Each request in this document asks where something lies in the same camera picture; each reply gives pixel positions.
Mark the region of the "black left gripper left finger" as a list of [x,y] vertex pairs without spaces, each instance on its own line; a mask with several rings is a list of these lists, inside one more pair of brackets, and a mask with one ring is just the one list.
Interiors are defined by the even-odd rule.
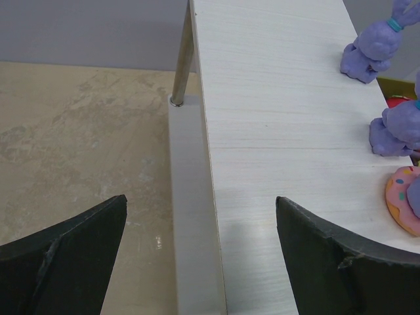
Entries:
[[2,314],[100,314],[127,218],[106,201],[1,246]]

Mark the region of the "purple bunny with blue bow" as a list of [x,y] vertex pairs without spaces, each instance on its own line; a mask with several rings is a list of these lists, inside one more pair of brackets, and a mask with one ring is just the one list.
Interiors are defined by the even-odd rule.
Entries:
[[371,121],[369,143],[374,154],[419,158],[419,99],[386,108]]

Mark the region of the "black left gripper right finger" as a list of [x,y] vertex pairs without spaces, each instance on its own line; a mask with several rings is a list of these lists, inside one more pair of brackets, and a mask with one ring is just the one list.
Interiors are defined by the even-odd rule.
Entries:
[[276,199],[277,231],[299,314],[418,314],[419,255]]

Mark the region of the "purple bunny with strawberry cake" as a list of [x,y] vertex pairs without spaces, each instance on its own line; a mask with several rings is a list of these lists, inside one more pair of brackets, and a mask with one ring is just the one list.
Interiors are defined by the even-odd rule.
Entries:
[[388,70],[402,42],[402,31],[419,22],[419,4],[410,5],[411,1],[394,1],[390,18],[370,24],[349,43],[343,51],[340,72],[368,84]]

